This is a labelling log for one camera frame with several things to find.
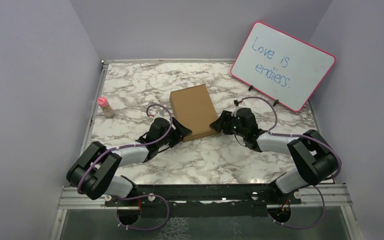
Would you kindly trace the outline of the brown cardboard box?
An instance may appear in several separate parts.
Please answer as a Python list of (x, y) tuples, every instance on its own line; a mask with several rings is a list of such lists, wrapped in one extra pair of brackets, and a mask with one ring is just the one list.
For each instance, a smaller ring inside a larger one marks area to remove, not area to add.
[(210, 127), (218, 115), (206, 85), (172, 91), (169, 100), (175, 119), (192, 132), (184, 137), (184, 142), (217, 134)]

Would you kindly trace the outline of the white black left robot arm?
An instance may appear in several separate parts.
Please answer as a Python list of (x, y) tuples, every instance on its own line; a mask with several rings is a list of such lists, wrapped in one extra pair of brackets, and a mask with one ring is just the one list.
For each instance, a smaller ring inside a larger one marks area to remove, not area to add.
[(116, 170), (129, 164), (148, 162), (191, 133), (175, 118), (155, 117), (149, 130), (126, 147), (106, 147), (99, 141), (92, 142), (68, 170), (66, 179), (92, 200), (103, 195), (116, 195), (124, 205), (131, 205), (137, 198), (136, 185), (125, 176), (116, 176)]

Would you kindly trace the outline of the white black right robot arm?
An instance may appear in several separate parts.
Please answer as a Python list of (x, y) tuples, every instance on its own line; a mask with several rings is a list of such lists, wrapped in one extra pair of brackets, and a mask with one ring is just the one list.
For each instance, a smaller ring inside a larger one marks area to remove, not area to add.
[(225, 135), (243, 139), (244, 145), (255, 152), (274, 152), (290, 155), (295, 167), (269, 184), (264, 194), (279, 204), (296, 189), (315, 186), (340, 170), (340, 160), (314, 129), (303, 134), (271, 133), (260, 129), (251, 109), (240, 107), (234, 112), (224, 110), (209, 125)]

